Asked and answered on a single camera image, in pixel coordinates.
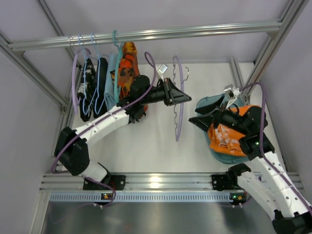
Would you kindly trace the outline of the orange tie-dye trousers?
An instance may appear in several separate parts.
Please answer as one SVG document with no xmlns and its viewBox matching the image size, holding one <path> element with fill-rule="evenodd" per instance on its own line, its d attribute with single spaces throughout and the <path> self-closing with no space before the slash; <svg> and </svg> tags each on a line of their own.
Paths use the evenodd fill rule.
<svg viewBox="0 0 312 234">
<path fill-rule="evenodd" d="M 259 140 L 253 138 L 260 133 L 261 111 L 257 105 L 228 108 L 218 119 L 218 126 L 212 123 L 207 131 L 210 148 L 235 157 L 248 156 L 251 143 L 259 145 Z"/>
</svg>

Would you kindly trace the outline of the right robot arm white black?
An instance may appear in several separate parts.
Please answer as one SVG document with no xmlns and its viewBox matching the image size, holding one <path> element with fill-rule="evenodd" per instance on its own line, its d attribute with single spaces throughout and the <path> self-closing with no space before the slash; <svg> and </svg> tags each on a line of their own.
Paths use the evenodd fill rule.
<svg viewBox="0 0 312 234">
<path fill-rule="evenodd" d="M 251 195 L 269 216 L 278 234 L 310 234 L 312 206 L 285 172 L 263 130 L 268 125 L 264 109 L 256 105 L 227 108 L 221 96 L 197 108 L 189 122 L 203 131 L 224 126 L 240 133 L 239 147 L 249 163 L 230 167 L 227 180 Z"/>
</svg>

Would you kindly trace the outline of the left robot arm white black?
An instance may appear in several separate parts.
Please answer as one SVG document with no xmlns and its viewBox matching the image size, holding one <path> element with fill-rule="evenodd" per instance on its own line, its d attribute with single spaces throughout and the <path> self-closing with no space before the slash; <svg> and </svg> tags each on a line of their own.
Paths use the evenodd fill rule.
<svg viewBox="0 0 312 234">
<path fill-rule="evenodd" d="M 152 86 L 147 76 L 134 79 L 126 97 L 110 111 L 85 125 L 71 129 L 65 127 L 58 137 L 55 157 L 72 176 L 88 177 L 107 183 L 109 171 L 89 157 L 89 147 L 120 127 L 138 121 L 145 115 L 145 105 L 163 102 L 173 106 L 191 101 L 191 97 L 178 89 L 170 78 Z"/>
</svg>

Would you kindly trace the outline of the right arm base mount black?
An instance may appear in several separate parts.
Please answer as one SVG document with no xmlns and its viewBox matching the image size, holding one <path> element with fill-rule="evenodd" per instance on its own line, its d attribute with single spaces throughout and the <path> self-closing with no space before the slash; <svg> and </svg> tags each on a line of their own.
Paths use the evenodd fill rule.
<svg viewBox="0 0 312 234">
<path fill-rule="evenodd" d="M 217 191 L 240 190 L 237 180 L 230 174 L 213 174 L 211 175 L 212 187 Z"/>
</svg>

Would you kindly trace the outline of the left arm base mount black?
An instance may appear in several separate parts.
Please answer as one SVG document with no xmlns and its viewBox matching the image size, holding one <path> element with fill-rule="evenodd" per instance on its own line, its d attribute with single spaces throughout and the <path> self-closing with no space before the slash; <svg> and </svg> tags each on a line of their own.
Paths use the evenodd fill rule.
<svg viewBox="0 0 312 234">
<path fill-rule="evenodd" d="M 125 175 L 113 175 L 111 174 L 107 179 L 104 179 L 102 182 L 110 186 L 116 191 L 122 191 L 126 185 L 126 176 Z M 84 179 L 83 190 L 85 191 L 108 191 L 109 188 L 99 185 L 97 183 L 91 182 L 88 179 Z"/>
</svg>

